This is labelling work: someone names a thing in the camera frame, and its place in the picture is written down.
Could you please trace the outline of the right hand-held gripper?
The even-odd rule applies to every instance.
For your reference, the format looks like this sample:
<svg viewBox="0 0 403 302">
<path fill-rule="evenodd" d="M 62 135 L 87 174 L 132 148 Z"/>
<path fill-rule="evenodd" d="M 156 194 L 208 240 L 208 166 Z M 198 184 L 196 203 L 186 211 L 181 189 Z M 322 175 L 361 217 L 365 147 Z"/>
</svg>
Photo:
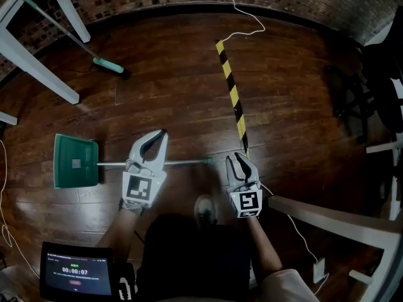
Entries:
<svg viewBox="0 0 403 302">
<path fill-rule="evenodd" d="M 241 165 L 245 179 L 237 177 L 232 159 L 226 156 L 227 179 L 231 187 L 227 191 L 229 201 L 237 218 L 257 217 L 263 206 L 263 191 L 260 188 L 258 169 L 245 155 L 236 152 L 235 157 Z"/>
</svg>

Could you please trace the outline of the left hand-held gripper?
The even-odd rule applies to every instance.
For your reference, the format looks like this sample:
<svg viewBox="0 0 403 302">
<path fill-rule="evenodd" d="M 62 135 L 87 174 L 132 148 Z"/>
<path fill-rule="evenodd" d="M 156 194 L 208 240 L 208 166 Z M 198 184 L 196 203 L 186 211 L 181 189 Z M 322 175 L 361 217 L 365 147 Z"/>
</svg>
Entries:
<svg viewBox="0 0 403 302">
<path fill-rule="evenodd" d="M 164 167 L 168 134 L 164 129 L 155 130 L 135 141 L 123 172 L 122 198 L 133 204 L 150 208 L 158 197 L 167 174 Z M 154 150 L 153 158 L 145 154 Z"/>
</svg>

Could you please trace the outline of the green dustpan with metal handle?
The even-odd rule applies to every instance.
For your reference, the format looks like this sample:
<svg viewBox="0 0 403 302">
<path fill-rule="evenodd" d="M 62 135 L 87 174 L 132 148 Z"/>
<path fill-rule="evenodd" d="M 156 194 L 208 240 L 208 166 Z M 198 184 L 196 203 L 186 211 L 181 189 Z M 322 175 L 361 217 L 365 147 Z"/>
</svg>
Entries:
<svg viewBox="0 0 403 302">
<path fill-rule="evenodd" d="M 126 161 L 100 162 L 96 142 L 57 134 L 54 143 L 54 188 L 95 186 L 99 182 L 100 167 L 126 168 Z"/>
</svg>

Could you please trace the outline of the person's right forearm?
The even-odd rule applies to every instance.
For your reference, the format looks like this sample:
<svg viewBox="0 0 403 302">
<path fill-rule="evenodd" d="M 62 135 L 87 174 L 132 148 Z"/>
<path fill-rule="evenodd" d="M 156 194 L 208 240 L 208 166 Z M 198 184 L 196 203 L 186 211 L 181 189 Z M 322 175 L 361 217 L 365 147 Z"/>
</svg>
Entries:
<svg viewBox="0 0 403 302">
<path fill-rule="evenodd" d="M 271 274 L 283 269 L 283 264 L 271 244 L 267 234 L 263 230 L 257 217 L 247 219 L 251 236 L 256 246 L 259 268 L 263 274 Z"/>
</svg>

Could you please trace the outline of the person's left forearm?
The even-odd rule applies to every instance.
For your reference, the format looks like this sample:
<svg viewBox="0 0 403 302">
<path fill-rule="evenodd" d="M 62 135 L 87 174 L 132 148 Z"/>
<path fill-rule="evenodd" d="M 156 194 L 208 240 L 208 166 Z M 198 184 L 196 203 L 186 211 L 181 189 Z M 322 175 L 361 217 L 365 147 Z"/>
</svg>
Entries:
<svg viewBox="0 0 403 302">
<path fill-rule="evenodd" d="M 126 263 L 139 216 L 139 213 L 121 209 L 96 247 L 112 249 L 114 261 Z"/>
</svg>

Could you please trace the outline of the person's left hand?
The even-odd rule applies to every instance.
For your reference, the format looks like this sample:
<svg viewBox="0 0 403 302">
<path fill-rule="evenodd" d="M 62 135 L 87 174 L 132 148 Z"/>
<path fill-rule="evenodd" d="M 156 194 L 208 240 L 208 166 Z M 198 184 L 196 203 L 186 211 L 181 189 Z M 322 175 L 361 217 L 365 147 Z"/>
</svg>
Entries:
<svg viewBox="0 0 403 302">
<path fill-rule="evenodd" d="M 143 211 L 145 210 L 144 207 L 142 207 L 141 205 L 128 203 L 123 198 L 120 199 L 118 209 L 119 209 L 119 211 L 127 210 L 127 211 L 129 211 L 131 213 L 134 213 L 134 214 L 138 215 L 138 216 L 141 216 Z"/>
</svg>

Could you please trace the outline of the grey sneaker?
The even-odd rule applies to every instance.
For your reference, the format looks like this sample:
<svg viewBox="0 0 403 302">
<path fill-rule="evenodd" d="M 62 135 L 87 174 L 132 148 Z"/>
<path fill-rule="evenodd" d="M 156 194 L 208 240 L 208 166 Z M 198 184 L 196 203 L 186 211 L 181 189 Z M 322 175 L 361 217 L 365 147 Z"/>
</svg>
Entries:
<svg viewBox="0 0 403 302">
<path fill-rule="evenodd" d="M 217 224 L 217 205 L 209 195 L 201 195 L 194 206 L 195 220 L 198 228 L 211 227 Z"/>
</svg>

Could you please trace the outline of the yellow black floor tape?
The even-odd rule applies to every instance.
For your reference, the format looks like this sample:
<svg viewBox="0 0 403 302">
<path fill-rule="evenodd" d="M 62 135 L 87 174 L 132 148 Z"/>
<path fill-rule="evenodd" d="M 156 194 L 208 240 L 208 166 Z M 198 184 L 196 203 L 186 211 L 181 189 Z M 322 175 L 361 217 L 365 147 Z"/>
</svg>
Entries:
<svg viewBox="0 0 403 302">
<path fill-rule="evenodd" d="M 218 55 L 220 58 L 220 63 L 221 63 L 223 73 L 225 76 L 225 80 L 227 82 L 227 86 L 228 86 L 228 90 L 229 90 L 230 101 L 231 101 L 232 107 L 234 109 L 239 140 L 243 147 L 246 157 L 249 158 L 249 145 L 248 145 L 248 139 L 247 139 L 247 133 L 246 133 L 246 123 L 245 123 L 245 118 L 244 118 L 244 112 L 243 112 L 242 104 L 241 104 L 241 101 L 240 101 L 240 98 L 239 98 L 239 95 L 237 92 L 237 86 L 236 86 L 236 83 L 234 80 L 234 75 L 232 73 L 232 69 L 230 67 L 229 60 L 228 60 L 227 54 L 224 49 L 223 41 L 217 40 L 215 42 L 215 47 L 217 49 L 217 52 L 218 52 Z"/>
</svg>

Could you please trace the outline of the green broom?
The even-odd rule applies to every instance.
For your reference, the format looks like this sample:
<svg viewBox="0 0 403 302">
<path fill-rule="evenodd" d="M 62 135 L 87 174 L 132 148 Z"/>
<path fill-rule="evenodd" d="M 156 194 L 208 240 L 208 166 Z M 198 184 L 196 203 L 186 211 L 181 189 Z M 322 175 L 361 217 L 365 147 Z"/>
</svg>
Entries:
<svg viewBox="0 0 403 302">
<path fill-rule="evenodd" d="M 76 38 L 72 33 L 67 31 L 63 26 L 61 26 L 56 20 L 54 20 L 51 16 L 49 16 L 43 9 L 41 9 L 36 3 L 32 0 L 23 0 L 27 5 L 29 5 L 36 12 L 41 14 L 45 19 L 47 19 L 51 24 L 53 24 L 58 30 L 67 35 L 72 41 L 74 41 L 77 45 L 79 45 L 83 50 L 85 50 L 88 54 L 90 54 L 93 58 L 93 64 L 100 69 L 107 70 L 108 72 L 113 72 L 114 74 L 122 77 L 123 79 L 128 79 L 130 77 L 130 72 L 127 69 L 124 69 L 122 66 L 110 62 L 106 59 L 101 58 L 98 54 L 93 52 L 90 48 L 88 48 L 82 41 Z"/>
</svg>

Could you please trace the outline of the black shorts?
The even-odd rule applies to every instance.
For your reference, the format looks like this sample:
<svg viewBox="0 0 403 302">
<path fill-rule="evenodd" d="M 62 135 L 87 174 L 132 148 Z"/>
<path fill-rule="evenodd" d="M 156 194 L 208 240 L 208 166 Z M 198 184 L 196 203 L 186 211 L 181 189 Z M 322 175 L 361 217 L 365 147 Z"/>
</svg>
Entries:
<svg viewBox="0 0 403 302">
<path fill-rule="evenodd" d="M 141 302 L 179 297 L 246 302 L 250 262 L 248 239 L 238 229 L 200 228 L 192 218 L 160 215 L 145 234 L 137 298 Z"/>
</svg>

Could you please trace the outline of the grey desk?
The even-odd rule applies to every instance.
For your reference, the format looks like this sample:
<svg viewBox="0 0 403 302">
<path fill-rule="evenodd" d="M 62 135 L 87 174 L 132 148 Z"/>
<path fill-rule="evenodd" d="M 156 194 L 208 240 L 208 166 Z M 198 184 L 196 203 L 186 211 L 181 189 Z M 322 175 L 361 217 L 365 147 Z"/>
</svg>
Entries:
<svg viewBox="0 0 403 302">
<path fill-rule="evenodd" d="M 302 203 L 281 196 L 268 199 L 271 208 L 315 227 L 383 250 L 372 276 L 351 270 L 349 276 L 366 291 L 360 302 L 389 302 L 403 277 L 403 211 L 395 220 L 372 218 Z"/>
</svg>

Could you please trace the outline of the white shirt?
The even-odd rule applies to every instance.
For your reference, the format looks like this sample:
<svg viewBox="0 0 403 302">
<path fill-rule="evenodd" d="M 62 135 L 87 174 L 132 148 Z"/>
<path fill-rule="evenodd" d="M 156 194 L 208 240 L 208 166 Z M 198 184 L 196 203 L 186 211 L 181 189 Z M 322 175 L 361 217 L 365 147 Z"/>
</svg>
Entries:
<svg viewBox="0 0 403 302">
<path fill-rule="evenodd" d="M 275 272 L 261 282 L 257 302 L 320 302 L 295 269 Z"/>
</svg>

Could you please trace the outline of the white power adapter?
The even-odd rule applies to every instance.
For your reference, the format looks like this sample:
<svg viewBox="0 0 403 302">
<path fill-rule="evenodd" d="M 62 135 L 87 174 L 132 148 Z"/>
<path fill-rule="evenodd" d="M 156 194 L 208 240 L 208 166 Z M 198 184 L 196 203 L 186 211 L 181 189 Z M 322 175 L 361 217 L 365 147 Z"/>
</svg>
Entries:
<svg viewBox="0 0 403 302">
<path fill-rule="evenodd" d="M 313 265 L 313 283 L 317 284 L 325 277 L 325 258 L 322 257 Z"/>
</svg>

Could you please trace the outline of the white square table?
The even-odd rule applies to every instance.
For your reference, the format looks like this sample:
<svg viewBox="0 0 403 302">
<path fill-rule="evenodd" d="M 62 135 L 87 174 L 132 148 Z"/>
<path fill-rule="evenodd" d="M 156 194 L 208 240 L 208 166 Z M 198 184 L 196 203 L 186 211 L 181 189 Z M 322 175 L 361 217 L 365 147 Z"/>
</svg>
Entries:
<svg viewBox="0 0 403 302">
<path fill-rule="evenodd" d="M 71 0 L 56 1 L 82 42 L 89 42 L 91 36 Z M 7 29 L 9 22 L 23 4 L 24 0 L 7 0 L 0 6 L 0 54 L 61 98 L 71 104 L 77 104 L 79 94 L 38 61 Z"/>
</svg>

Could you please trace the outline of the black tablet screen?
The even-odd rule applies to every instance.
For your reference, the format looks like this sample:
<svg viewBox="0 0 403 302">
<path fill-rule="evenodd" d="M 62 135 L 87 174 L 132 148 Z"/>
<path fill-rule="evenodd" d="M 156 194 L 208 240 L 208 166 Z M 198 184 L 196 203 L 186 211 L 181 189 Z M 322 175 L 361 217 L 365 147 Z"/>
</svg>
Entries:
<svg viewBox="0 0 403 302">
<path fill-rule="evenodd" d="M 114 302 L 112 249 L 42 244 L 40 296 L 51 302 Z"/>
</svg>

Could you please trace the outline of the black office chair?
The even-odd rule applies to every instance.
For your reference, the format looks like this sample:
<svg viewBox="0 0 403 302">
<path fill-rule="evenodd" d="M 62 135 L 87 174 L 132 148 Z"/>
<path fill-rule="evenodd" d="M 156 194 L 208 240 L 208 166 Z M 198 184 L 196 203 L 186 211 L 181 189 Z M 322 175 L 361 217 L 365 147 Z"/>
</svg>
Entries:
<svg viewBox="0 0 403 302">
<path fill-rule="evenodd" d="M 368 119 L 377 113 L 392 133 L 403 133 L 403 98 L 398 97 L 394 81 L 403 84 L 403 6 L 397 8 L 389 32 L 382 42 L 361 48 L 361 65 L 366 81 L 357 74 L 347 75 L 335 66 L 324 67 L 327 75 L 335 74 L 343 87 L 351 91 L 351 102 L 335 106 L 335 118 L 354 116 L 361 120 L 359 144 L 368 140 Z"/>
</svg>

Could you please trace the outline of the black mounting bracket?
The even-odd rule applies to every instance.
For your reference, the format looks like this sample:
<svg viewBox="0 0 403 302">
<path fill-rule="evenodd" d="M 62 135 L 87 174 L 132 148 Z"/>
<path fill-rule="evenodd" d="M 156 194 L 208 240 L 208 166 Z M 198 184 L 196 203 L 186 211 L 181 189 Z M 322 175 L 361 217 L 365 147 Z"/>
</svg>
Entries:
<svg viewBox="0 0 403 302">
<path fill-rule="evenodd" d="M 135 272 L 131 263 L 114 264 L 114 283 L 118 302 L 136 301 Z"/>
</svg>

